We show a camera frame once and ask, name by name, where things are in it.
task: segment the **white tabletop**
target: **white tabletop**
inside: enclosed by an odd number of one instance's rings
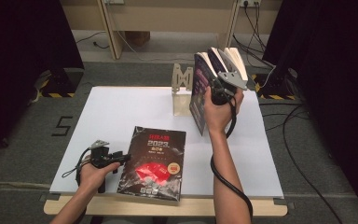
[[[245,193],[252,198],[283,198],[281,184],[269,149],[264,122],[254,91],[245,91],[241,112],[228,138]],[[127,153],[135,126],[186,132],[182,195],[213,195],[210,168],[212,147],[207,132],[201,136],[192,117],[173,115],[171,88],[94,87],[76,125],[50,192],[73,193],[77,189],[72,170],[81,153],[101,139],[110,152]],[[116,193],[118,174],[106,177],[106,193]]]

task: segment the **wrist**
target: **wrist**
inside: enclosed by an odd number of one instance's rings
[[[94,188],[91,188],[91,187],[85,186],[85,185],[80,185],[79,188],[77,189],[76,193],[94,196],[97,193],[97,189],[94,189]]]
[[[213,139],[215,138],[226,138],[225,130],[216,130],[216,129],[210,129],[209,130],[209,136]]]

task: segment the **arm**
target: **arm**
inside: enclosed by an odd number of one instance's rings
[[[237,113],[243,100],[242,90],[235,94]],[[231,120],[229,104],[214,105],[211,100],[211,89],[205,93],[205,119],[213,148],[213,162],[218,172],[232,185],[243,191],[237,169],[229,151],[225,128]],[[217,223],[251,223],[246,202],[231,189],[213,179],[213,203]]]
[[[97,193],[98,187],[101,186],[106,175],[116,170],[118,166],[120,166],[120,163],[115,162],[102,169],[98,169],[89,163],[85,164],[80,172],[80,186],[75,195],[50,224],[74,223],[86,209],[92,197]]]

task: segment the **black wall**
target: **black wall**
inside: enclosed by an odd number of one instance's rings
[[[68,67],[83,63],[60,1],[0,1],[0,141],[41,73]]]
[[[295,57],[287,64],[297,70],[321,135],[358,196],[358,2],[354,7],[323,1],[310,18],[316,18],[313,25],[304,29],[296,22],[315,2],[282,2],[264,59],[278,63],[291,49]],[[298,46],[290,46],[301,27],[307,35]]]

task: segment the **power outlet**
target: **power outlet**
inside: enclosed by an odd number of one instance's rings
[[[243,3],[245,1],[248,2],[248,7],[255,7],[256,4],[258,4],[258,6],[260,7],[261,4],[261,0],[241,0],[240,7],[243,7]]]

